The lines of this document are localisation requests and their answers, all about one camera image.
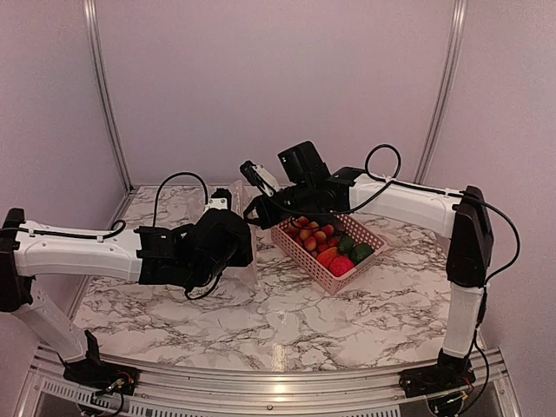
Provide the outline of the clear zip top bag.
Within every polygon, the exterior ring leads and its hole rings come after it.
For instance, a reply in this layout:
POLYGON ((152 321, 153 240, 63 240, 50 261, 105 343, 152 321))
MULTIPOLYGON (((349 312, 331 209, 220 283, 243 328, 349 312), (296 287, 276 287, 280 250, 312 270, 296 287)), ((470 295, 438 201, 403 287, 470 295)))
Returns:
POLYGON ((243 233, 243 236, 240 237, 239 248, 235 252, 235 259, 229 262, 224 275, 239 280, 249 289, 255 289, 257 282, 255 227, 248 224, 243 216, 243 211, 248 205, 248 190, 241 180, 220 188, 228 189, 231 192, 232 202, 229 211, 238 218, 236 223, 243 233))

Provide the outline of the long green cucumber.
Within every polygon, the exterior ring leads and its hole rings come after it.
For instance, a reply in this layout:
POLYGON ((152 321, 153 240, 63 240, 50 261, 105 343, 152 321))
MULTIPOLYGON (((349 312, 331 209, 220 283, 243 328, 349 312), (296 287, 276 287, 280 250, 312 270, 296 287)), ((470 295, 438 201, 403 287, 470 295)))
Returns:
POLYGON ((338 249, 341 254, 348 255, 355 245, 355 240, 350 235, 343 235, 338 243, 338 249))

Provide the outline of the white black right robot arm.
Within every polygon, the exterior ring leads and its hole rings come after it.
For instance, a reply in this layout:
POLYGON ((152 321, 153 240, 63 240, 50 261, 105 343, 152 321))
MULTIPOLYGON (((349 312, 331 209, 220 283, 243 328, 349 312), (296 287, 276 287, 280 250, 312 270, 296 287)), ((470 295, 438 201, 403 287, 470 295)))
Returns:
POLYGON ((323 162, 313 168, 291 168, 292 183, 286 188, 251 161, 243 163, 240 172, 261 193, 248 206, 260 228, 275 226, 291 215, 355 212, 409 223, 446 239, 451 304, 440 363, 432 367, 430 381, 448 389, 463 376, 463 361, 470 354, 486 304, 493 249, 492 226, 480 189, 468 187, 461 193, 428 189, 351 167, 331 173, 323 162))

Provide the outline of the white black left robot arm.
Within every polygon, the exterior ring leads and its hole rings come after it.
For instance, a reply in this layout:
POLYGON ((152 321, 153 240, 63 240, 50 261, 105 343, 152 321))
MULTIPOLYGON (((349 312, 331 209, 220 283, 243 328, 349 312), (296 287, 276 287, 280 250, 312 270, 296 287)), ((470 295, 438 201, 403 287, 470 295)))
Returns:
POLYGON ((171 285, 186 294, 214 287, 226 268, 253 261, 248 224, 209 208, 195 224, 114 231, 54 228, 28 221, 20 208, 1 229, 1 310, 17 316, 92 387, 109 380, 96 339, 77 328, 34 282, 39 275, 99 275, 138 285, 171 285))

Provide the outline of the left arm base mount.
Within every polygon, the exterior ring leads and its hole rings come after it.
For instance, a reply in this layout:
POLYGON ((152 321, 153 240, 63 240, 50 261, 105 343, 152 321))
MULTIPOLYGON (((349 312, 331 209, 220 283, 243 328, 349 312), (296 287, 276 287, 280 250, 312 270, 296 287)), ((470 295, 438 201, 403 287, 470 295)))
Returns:
POLYGON ((64 379, 95 388, 96 396, 112 393, 132 395, 136 389, 139 370, 103 361, 96 337, 89 330, 84 331, 84 336, 87 349, 83 359, 67 362, 59 357, 64 366, 64 379))

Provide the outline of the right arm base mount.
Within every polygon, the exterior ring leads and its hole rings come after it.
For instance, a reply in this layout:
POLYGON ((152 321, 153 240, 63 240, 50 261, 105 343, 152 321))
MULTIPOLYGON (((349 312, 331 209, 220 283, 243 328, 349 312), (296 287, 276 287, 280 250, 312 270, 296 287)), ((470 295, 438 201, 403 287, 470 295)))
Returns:
POLYGON ((405 369, 399 376, 399 386, 407 398, 467 387, 475 381, 469 355, 458 358, 443 349, 433 365, 405 369))

